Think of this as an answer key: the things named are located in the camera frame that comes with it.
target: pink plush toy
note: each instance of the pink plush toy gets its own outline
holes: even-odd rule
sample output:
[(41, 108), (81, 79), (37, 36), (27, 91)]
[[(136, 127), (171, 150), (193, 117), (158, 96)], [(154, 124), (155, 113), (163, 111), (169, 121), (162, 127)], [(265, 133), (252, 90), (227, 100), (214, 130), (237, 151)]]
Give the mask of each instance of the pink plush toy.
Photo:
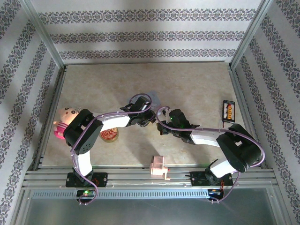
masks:
[(59, 109), (59, 113), (60, 113), (60, 121), (53, 122), (53, 124), (56, 125), (53, 128), (54, 135), (60, 139), (65, 139), (63, 133), (67, 128), (67, 126), (69, 126), (69, 124), (73, 121), (73, 119), (78, 115), (79, 111), (71, 107), (65, 107), (63, 109)]

